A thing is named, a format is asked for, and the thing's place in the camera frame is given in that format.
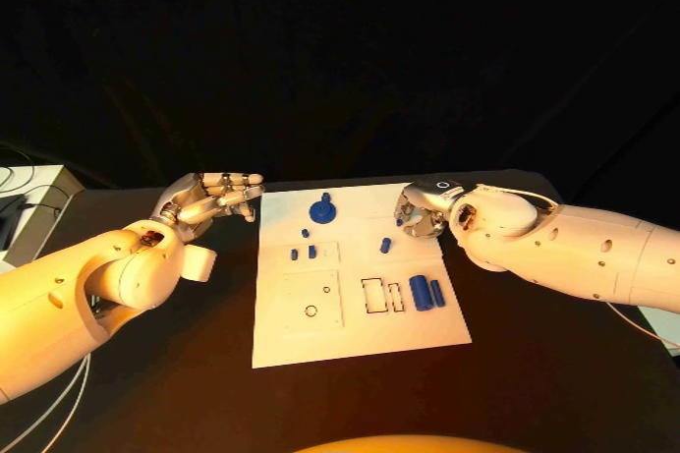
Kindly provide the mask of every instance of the white robotic arm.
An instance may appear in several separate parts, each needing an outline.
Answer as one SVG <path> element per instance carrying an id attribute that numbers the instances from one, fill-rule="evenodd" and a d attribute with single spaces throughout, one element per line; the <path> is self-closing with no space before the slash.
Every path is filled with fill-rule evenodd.
<path id="1" fill-rule="evenodd" d="M 522 195 L 548 206 L 533 206 Z M 395 218 L 418 237 L 437 237 L 450 223 L 458 245 L 484 269 L 510 270 L 584 299 L 680 312 L 675 230 L 607 210 L 558 205 L 532 193 L 451 180 L 407 186 Z"/>
<path id="2" fill-rule="evenodd" d="M 0 404 L 41 386 L 170 296 L 180 276 L 208 281 L 214 251 L 186 245 L 212 218 L 240 214 L 263 176 L 185 176 L 152 216 L 0 275 Z"/>

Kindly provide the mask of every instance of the robotic hand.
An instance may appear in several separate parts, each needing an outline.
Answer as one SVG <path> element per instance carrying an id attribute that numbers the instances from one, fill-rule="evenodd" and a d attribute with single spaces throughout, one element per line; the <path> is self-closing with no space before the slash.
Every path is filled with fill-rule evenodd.
<path id="1" fill-rule="evenodd" d="M 215 252 L 186 245 L 214 217 L 255 220 L 261 175 L 201 173 L 163 193 L 152 216 L 0 275 L 0 404 L 61 374 L 170 296 L 208 281 Z"/>
<path id="2" fill-rule="evenodd" d="M 533 205 L 522 196 L 539 198 Z M 450 224 L 470 260 L 578 298 L 680 312 L 680 232 L 607 210 L 448 179 L 404 188 L 394 212 L 414 237 Z"/>

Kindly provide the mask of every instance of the black table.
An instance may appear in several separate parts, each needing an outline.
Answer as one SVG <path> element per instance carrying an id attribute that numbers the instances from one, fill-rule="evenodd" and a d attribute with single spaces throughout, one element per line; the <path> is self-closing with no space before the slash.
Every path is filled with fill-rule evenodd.
<path id="1" fill-rule="evenodd" d="M 558 198 L 533 173 L 447 176 Z M 412 178 L 278 183 L 268 190 Z M 160 191 L 81 193 L 44 252 L 146 218 Z M 450 232 L 441 246 L 473 343 L 260 369 L 251 368 L 258 224 L 224 218 L 198 245 L 218 251 L 212 279 L 183 280 L 163 306 L 95 351 L 54 451 L 284 452 L 397 433 L 471 437 L 535 452 L 680 450 L 680 377 L 662 344 L 604 304 L 474 266 Z M 644 324 L 637 309 L 627 313 Z M 71 375 L 0 407 L 0 444 Z M 41 451 L 68 409 L 65 402 L 18 451 Z"/>

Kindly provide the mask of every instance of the blue part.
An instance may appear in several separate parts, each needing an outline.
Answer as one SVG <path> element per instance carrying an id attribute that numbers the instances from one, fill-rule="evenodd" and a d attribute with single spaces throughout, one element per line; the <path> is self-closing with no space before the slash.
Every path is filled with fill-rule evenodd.
<path id="1" fill-rule="evenodd" d="M 386 254 L 389 252 L 389 244 L 392 243 L 392 240 L 385 237 L 382 239 L 382 245 L 381 245 L 381 251 Z"/>
<path id="2" fill-rule="evenodd" d="M 411 285 L 411 293 L 414 294 L 415 309 L 428 311 L 435 307 L 433 304 L 433 295 L 430 294 L 428 280 L 422 274 L 412 276 L 408 280 Z"/>
<path id="3" fill-rule="evenodd" d="M 309 217 L 317 224 L 327 224 L 336 218 L 336 206 L 329 200 L 322 198 L 309 209 Z"/>
<path id="4" fill-rule="evenodd" d="M 434 279 L 430 282 L 430 285 L 433 286 L 433 295 L 435 296 L 435 304 L 438 308 L 443 308 L 447 303 L 444 302 L 444 295 L 443 295 L 443 288 L 440 287 L 440 281 Z"/>

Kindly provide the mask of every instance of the dark curtain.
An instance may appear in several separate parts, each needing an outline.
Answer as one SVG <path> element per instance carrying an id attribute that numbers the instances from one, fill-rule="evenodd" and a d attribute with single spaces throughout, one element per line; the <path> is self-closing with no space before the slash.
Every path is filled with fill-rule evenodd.
<path id="1" fill-rule="evenodd" d="M 0 21 L 0 144 L 91 187 L 523 168 L 597 204 L 613 173 L 673 175 L 679 0 L 0 0 Z"/>

